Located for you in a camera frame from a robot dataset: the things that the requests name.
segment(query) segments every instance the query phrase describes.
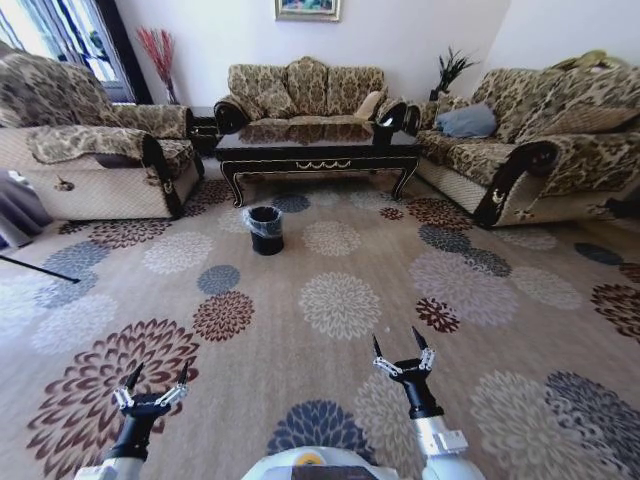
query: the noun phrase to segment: armchair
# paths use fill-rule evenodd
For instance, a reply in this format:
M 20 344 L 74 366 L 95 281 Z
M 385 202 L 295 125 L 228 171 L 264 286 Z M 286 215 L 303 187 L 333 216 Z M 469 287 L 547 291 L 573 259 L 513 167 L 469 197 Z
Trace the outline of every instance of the armchair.
M 56 219 L 178 218 L 204 168 L 188 108 L 111 105 L 86 69 L 0 60 L 0 167 L 29 180 Z

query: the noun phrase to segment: framed picture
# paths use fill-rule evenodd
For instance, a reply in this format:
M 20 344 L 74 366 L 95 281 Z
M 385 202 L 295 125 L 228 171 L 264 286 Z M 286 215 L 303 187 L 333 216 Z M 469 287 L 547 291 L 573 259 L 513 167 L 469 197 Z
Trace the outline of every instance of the framed picture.
M 341 0 L 275 0 L 276 20 L 340 21 Z

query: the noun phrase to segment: loveseat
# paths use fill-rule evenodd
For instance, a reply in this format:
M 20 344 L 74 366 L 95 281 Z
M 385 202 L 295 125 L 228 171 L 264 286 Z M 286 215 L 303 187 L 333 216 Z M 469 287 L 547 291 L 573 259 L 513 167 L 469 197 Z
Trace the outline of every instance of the loveseat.
M 60 220 L 180 217 L 204 174 L 191 111 L 112 105 L 83 67 L 0 59 L 0 167 L 17 170 Z
M 480 102 L 497 121 L 490 138 L 433 130 L 439 109 Z M 484 226 L 606 216 L 609 199 L 640 184 L 639 68 L 492 70 L 471 99 L 445 96 L 409 109 L 420 112 L 412 132 L 424 147 L 418 175 Z M 616 115 L 619 125 L 584 133 Z
M 404 119 L 402 99 L 387 98 L 384 72 L 377 67 L 330 67 L 311 57 L 287 66 L 238 64 L 229 67 L 230 94 L 215 117 L 222 133 L 254 125 L 315 125 Z M 354 116 L 367 95 L 382 92 L 370 118 Z M 271 108 L 264 108 L 270 103 Z

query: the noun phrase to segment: potted plant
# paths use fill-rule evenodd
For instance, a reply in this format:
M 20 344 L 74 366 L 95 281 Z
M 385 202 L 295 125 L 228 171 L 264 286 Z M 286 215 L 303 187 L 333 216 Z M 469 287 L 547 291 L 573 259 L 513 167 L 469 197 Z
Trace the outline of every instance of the potted plant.
M 437 100 L 440 92 L 449 93 L 449 86 L 460 74 L 469 67 L 476 65 L 478 62 L 471 61 L 471 58 L 463 55 L 462 50 L 454 52 L 451 47 L 448 49 L 448 56 L 442 58 L 438 55 L 440 61 L 440 83 L 431 90 L 429 100 Z

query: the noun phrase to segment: glass tabletop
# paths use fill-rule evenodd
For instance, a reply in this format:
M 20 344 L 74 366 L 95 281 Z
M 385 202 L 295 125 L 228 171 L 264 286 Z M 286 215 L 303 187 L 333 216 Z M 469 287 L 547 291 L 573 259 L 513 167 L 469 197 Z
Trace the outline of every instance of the glass tabletop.
M 288 148 L 413 145 L 416 139 L 405 132 L 375 124 L 258 124 L 247 125 L 242 130 L 225 135 L 218 149 L 235 148 Z

